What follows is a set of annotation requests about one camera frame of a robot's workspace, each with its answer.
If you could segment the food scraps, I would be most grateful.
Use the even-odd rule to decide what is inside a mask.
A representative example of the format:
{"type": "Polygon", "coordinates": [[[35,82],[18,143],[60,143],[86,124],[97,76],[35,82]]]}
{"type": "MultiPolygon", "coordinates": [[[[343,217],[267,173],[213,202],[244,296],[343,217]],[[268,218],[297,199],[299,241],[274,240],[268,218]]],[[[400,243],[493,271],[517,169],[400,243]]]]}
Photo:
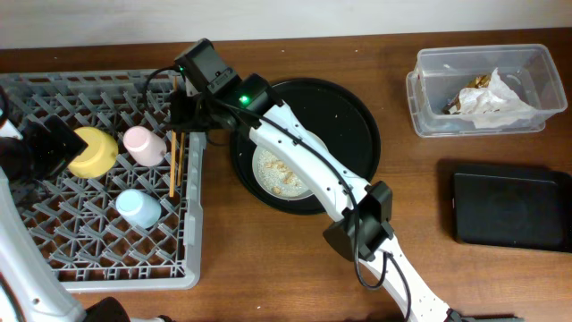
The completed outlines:
{"type": "Polygon", "coordinates": [[[260,173],[263,184],[276,196],[292,198],[300,194],[299,178],[282,161],[266,161],[260,173]]]}

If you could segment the wooden chopstick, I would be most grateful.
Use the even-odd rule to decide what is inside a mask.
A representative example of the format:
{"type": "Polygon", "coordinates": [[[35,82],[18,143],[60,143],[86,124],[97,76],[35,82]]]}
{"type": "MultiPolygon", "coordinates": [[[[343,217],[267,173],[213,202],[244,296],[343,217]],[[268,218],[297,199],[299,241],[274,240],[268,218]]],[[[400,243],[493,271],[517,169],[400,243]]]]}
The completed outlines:
{"type": "Polygon", "coordinates": [[[177,170],[177,179],[176,185],[177,187],[181,186],[182,181],[182,168],[183,168],[183,161],[184,161],[184,143],[185,143],[185,133],[181,132],[180,142],[179,142],[179,160],[178,160],[178,170],[177,170]]]}
{"type": "MultiPolygon", "coordinates": [[[[177,89],[178,81],[177,77],[173,78],[173,94],[177,89]]],[[[171,130],[171,167],[170,167],[170,183],[169,183],[169,198],[174,198],[175,187],[176,187],[176,148],[177,148],[177,137],[176,132],[171,130]]]]}

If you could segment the black bin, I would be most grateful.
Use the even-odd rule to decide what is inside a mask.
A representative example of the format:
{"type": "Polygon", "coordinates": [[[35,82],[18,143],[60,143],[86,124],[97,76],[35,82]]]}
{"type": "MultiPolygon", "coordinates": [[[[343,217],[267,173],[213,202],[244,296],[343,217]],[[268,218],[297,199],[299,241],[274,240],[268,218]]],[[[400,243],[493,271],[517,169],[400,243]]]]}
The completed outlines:
{"type": "Polygon", "coordinates": [[[459,165],[452,180],[457,239],[571,251],[571,175],[546,168],[459,165]]]}

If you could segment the pink plastic cup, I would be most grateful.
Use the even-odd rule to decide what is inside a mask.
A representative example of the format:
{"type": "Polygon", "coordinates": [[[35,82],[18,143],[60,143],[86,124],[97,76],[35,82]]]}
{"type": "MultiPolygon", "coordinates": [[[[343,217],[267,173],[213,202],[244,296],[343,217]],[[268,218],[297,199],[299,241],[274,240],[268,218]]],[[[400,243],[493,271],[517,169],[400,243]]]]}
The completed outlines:
{"type": "Polygon", "coordinates": [[[123,135],[123,145],[139,165],[147,167],[159,165],[166,155],[166,143],[142,126],[130,127],[123,135]]]}

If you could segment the gold foil wrapper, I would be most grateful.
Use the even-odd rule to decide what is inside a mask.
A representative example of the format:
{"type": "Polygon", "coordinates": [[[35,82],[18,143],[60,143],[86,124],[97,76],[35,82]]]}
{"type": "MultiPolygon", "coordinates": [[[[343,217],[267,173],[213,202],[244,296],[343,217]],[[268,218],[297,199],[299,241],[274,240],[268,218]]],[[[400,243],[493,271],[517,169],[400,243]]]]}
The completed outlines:
{"type": "MultiPolygon", "coordinates": [[[[481,89],[486,88],[491,80],[491,74],[479,75],[471,80],[464,89],[481,89]]],[[[454,98],[452,98],[448,104],[442,109],[444,114],[458,114],[461,108],[461,103],[459,99],[460,93],[458,93],[454,98]]]]}

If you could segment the light blue plastic cup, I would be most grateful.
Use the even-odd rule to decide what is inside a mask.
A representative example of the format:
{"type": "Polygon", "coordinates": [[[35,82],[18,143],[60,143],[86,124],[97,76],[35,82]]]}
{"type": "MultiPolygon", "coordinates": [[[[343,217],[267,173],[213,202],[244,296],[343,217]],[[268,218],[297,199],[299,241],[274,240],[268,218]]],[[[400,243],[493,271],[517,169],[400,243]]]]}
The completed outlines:
{"type": "Polygon", "coordinates": [[[132,226],[148,229],[162,213],[161,204],[153,197],[138,190],[122,191],[115,200],[115,209],[132,226]]]}

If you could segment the grey dishwasher rack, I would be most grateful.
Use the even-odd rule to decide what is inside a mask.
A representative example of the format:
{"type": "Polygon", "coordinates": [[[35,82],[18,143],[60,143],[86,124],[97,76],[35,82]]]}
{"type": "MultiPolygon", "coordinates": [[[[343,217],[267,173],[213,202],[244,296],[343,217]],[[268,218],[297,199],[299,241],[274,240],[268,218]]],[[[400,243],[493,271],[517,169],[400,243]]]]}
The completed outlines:
{"type": "Polygon", "coordinates": [[[11,184],[21,221],[70,292],[175,290],[198,283],[206,137],[185,135],[181,186],[170,199],[168,97],[175,76],[177,89],[184,89],[185,81],[174,71],[6,73],[1,78],[19,129],[57,115],[74,129],[95,127],[116,141],[140,125],[166,143],[159,165],[139,165],[121,148],[114,167],[97,178],[63,171],[52,180],[11,184]],[[128,189],[161,204],[159,220],[150,228],[130,225],[115,209],[115,200],[128,189]]]}

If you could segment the white napkin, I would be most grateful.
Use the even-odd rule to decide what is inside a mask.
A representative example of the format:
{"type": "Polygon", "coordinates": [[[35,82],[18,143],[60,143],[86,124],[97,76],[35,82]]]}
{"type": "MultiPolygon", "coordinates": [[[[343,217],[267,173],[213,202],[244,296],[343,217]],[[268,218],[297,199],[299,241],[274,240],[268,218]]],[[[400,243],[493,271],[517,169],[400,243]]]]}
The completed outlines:
{"type": "Polygon", "coordinates": [[[495,68],[486,88],[461,89],[459,115],[476,129],[508,126],[530,119],[536,109],[525,103],[500,77],[495,68]]]}

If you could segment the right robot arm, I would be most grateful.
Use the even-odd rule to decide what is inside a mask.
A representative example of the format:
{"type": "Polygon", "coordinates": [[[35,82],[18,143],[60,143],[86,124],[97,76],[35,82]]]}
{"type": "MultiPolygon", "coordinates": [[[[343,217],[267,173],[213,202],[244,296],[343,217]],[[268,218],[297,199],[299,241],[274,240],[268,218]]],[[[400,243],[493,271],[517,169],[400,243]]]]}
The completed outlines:
{"type": "Polygon", "coordinates": [[[285,163],[312,191],[332,219],[324,238],[356,270],[366,267],[378,279],[407,321],[457,321],[408,262],[391,227],[392,192],[350,171],[307,132],[276,87],[257,74],[245,80],[233,70],[213,80],[183,72],[196,96],[181,104],[184,128],[204,131],[213,123],[237,131],[285,163]]]}

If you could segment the clear plastic bin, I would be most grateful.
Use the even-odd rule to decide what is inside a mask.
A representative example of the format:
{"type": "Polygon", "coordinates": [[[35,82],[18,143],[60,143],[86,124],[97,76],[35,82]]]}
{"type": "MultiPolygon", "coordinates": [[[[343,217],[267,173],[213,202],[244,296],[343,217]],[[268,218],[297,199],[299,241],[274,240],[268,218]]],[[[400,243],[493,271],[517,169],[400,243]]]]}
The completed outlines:
{"type": "Polygon", "coordinates": [[[539,132],[568,107],[557,67],[540,44],[423,49],[406,84],[413,128],[422,138],[539,132]],[[494,71],[531,111],[444,113],[470,81],[494,71]]]}

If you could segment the round black tray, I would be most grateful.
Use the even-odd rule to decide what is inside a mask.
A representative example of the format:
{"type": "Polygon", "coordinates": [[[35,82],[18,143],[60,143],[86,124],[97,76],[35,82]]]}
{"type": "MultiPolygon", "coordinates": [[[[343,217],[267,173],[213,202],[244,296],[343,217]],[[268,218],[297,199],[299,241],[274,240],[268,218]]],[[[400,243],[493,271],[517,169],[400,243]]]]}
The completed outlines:
{"type": "MultiPolygon", "coordinates": [[[[366,105],[349,90],[327,80],[298,78],[276,82],[275,91],[302,125],[317,135],[330,153],[350,171],[371,181],[381,155],[377,123],[366,105]]],[[[256,145],[231,135],[230,158],[244,187],[266,205],[293,215],[316,215],[324,208],[314,196],[288,201],[272,196],[257,182],[252,169],[256,145]]]]}

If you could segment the yellow bowl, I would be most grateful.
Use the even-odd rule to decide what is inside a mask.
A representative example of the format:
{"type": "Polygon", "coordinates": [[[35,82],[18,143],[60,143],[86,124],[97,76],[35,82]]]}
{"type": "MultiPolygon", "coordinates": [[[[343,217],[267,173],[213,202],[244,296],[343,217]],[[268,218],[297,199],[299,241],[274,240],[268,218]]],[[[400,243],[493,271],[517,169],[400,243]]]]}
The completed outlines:
{"type": "Polygon", "coordinates": [[[95,127],[80,127],[74,132],[88,146],[68,165],[73,175],[84,179],[97,178],[114,167],[119,148],[111,135],[95,127]]]}

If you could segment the grey plate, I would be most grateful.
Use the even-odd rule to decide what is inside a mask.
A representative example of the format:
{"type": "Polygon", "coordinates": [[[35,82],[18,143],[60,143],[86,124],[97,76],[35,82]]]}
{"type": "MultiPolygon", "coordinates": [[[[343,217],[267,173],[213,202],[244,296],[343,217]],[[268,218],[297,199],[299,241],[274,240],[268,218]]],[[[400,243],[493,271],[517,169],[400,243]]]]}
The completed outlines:
{"type": "Polygon", "coordinates": [[[313,192],[281,159],[259,146],[254,150],[252,171],[257,183],[272,197],[294,201],[313,196],[313,192]]]}

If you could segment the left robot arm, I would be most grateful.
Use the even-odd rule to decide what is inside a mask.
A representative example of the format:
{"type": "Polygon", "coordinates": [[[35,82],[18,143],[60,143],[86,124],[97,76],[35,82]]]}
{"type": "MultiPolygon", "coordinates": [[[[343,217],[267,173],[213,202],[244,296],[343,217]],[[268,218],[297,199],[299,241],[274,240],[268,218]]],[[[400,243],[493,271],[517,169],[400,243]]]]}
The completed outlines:
{"type": "Polygon", "coordinates": [[[6,321],[130,321],[108,297],[84,309],[55,278],[21,221],[1,174],[1,318],[6,321]]]}

